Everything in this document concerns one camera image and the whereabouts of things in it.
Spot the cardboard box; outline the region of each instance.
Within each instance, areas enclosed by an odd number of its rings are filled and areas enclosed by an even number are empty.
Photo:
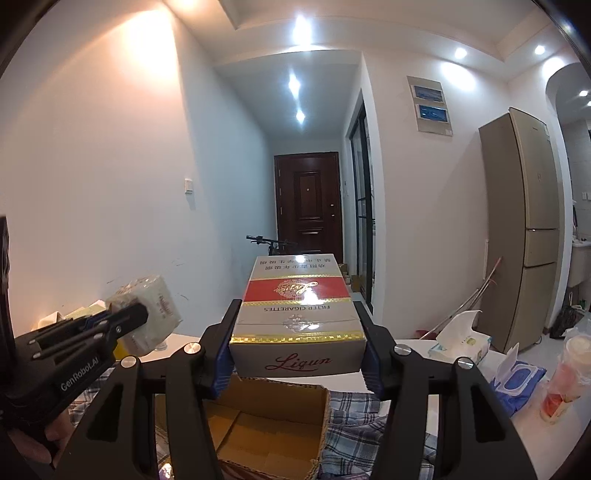
[[[361,291],[361,277],[359,275],[351,275],[351,290],[357,293]]]
[[[258,257],[230,351],[242,377],[359,371],[365,335],[334,255]]]
[[[325,388],[233,375],[204,406],[225,478],[316,478],[329,419]],[[156,426],[165,430],[164,395],[157,395],[155,410]],[[174,459],[171,464],[174,471]]]

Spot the ceiling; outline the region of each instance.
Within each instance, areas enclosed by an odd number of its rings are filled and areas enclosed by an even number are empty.
[[[314,17],[376,18],[397,22],[401,13],[444,22],[494,43],[500,42],[535,5],[531,0],[231,0],[241,24],[260,18]]]
[[[361,55],[320,50],[284,53],[217,68],[272,140],[338,137],[343,128]],[[306,119],[295,119],[296,101],[288,88],[293,72],[301,88],[299,104]]]
[[[579,92],[587,90],[587,97],[580,97]],[[568,74],[560,81],[560,87],[556,93],[556,113],[563,125],[576,120],[591,120],[591,107],[587,103],[591,101],[591,80],[581,64],[569,66]]]
[[[566,46],[531,0],[164,0],[188,26],[270,138],[343,127],[361,51],[428,54],[509,81]],[[311,45],[294,45],[298,15]],[[543,55],[534,54],[544,45]],[[455,58],[462,47],[467,56]],[[316,50],[296,52],[294,50]],[[302,83],[303,128],[287,88]]]

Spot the finger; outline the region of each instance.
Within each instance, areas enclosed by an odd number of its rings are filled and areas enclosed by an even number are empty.
[[[70,433],[63,437],[62,439],[58,440],[57,446],[59,447],[59,451],[56,453],[55,457],[53,458],[53,466],[54,468],[57,467],[57,464],[60,462],[61,456],[64,453],[64,451],[66,450],[66,446],[68,445],[68,442],[70,441],[70,438],[72,437],[72,434],[74,433],[74,427],[72,427],[72,430],[70,431]]]
[[[51,454],[41,443],[20,430],[10,430],[8,436],[23,457],[38,463],[51,463]]]
[[[72,432],[74,432],[74,426],[70,421],[70,414],[67,410],[63,411],[58,418],[45,427],[45,437],[50,442],[69,438]]]

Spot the open cardboard box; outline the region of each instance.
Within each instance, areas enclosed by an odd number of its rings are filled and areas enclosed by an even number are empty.
[[[204,404],[225,478],[316,478],[329,417],[325,388],[233,375],[222,395]],[[157,395],[156,425],[164,430],[165,411],[165,396]]]

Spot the red stripe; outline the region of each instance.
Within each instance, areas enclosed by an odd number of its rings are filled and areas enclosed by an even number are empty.
[[[320,300],[349,297],[343,277],[273,278],[251,280],[244,301],[303,300],[304,294],[296,293],[305,288],[309,288]]]

